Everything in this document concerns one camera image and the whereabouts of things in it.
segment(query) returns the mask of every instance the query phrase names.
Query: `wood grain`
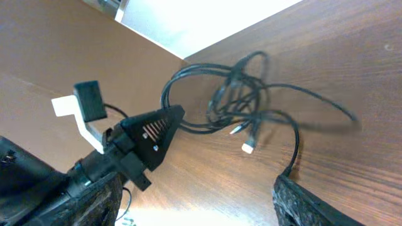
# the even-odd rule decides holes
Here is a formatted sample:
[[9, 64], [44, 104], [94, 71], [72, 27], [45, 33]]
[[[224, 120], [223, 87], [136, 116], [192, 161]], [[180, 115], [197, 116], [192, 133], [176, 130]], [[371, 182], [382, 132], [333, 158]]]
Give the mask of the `wood grain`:
[[[359, 132], [301, 132], [303, 149], [293, 177], [364, 224], [400, 225], [401, 8], [401, 1], [304, 0], [186, 60], [232, 65], [264, 50], [271, 56], [268, 82], [306, 87], [355, 112], [362, 123]], [[253, 74], [259, 70], [256, 64], [248, 69]], [[197, 79], [175, 90], [181, 96], [177, 103], [193, 115], [202, 112], [199, 104], [210, 97], [209, 86], [219, 83]], [[298, 121], [345, 122], [338, 112], [304, 95], [277, 90], [273, 99], [273, 107]], [[271, 188], [290, 159], [291, 129], [265, 125], [252, 155], [240, 150], [246, 135], [232, 137], [228, 131], [211, 136], [179, 133], [163, 170], [155, 173], [170, 176], [146, 193], [155, 195], [159, 187], [176, 196], [181, 209], [213, 209], [248, 225], [276, 225]], [[145, 196], [140, 199], [146, 203]]]

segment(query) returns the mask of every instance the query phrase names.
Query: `thin black wire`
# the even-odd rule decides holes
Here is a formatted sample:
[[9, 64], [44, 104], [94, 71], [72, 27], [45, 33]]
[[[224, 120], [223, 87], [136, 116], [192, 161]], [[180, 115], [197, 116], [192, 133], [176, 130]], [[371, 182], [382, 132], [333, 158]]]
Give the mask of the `thin black wire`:
[[128, 188], [126, 188], [126, 187], [124, 187], [123, 190], [126, 191], [126, 192], [128, 192], [129, 200], [128, 200], [127, 207], [126, 207], [126, 210], [124, 211], [123, 215], [121, 215], [120, 217], [118, 217], [118, 218], [116, 219], [116, 221], [120, 220], [122, 217], [125, 216], [125, 214], [127, 214], [128, 210], [129, 210], [129, 208], [130, 208], [130, 205], [131, 205], [131, 199], [132, 199], [131, 191], [128, 190]]
[[[256, 56], [261, 56], [262, 58], [261, 74], [259, 78], [252, 77], [244, 72], [247, 64]], [[295, 132], [295, 149], [293, 156], [289, 165], [283, 172], [284, 175], [288, 176], [298, 154], [298, 147], [300, 145], [300, 128], [320, 132], [344, 132], [358, 125], [358, 120], [354, 114], [349, 112], [340, 104], [322, 97], [321, 95], [308, 89], [284, 83], [265, 84], [264, 81], [266, 81], [268, 77], [268, 62], [269, 58], [265, 52], [255, 51], [239, 60], [233, 67], [213, 63], [189, 65], [175, 73], [171, 80], [165, 85], [161, 94], [161, 106], [162, 108], [168, 108], [170, 106], [169, 94], [171, 86], [180, 79], [199, 75], [214, 75], [224, 77], [224, 83], [214, 92], [208, 104], [206, 113], [207, 123], [195, 124], [183, 120], [180, 128], [193, 134], [212, 134], [227, 126], [240, 122], [244, 124], [245, 127], [252, 124], [257, 128], [259, 128], [261, 121], [288, 124]], [[322, 126], [319, 124], [296, 122], [289, 114], [281, 110], [269, 108], [271, 100], [269, 90], [273, 88], [288, 88], [303, 92], [318, 100], [321, 100], [322, 102], [331, 105], [335, 109], [338, 109], [345, 114], [350, 121], [352, 121], [352, 127], [340, 125]], [[267, 110], [261, 110], [262, 102]], [[253, 140], [256, 140], [256, 137], [254, 137], [255, 134], [255, 131], [250, 133], [250, 136]]]
[[105, 105], [105, 107], [110, 108], [110, 109], [120, 113], [120, 115], [122, 115], [124, 118], [126, 118], [126, 119], [128, 118], [128, 115], [126, 113], [124, 113], [124, 111], [122, 111], [120, 108], [113, 106], [111, 104], [104, 104], [104, 105]]

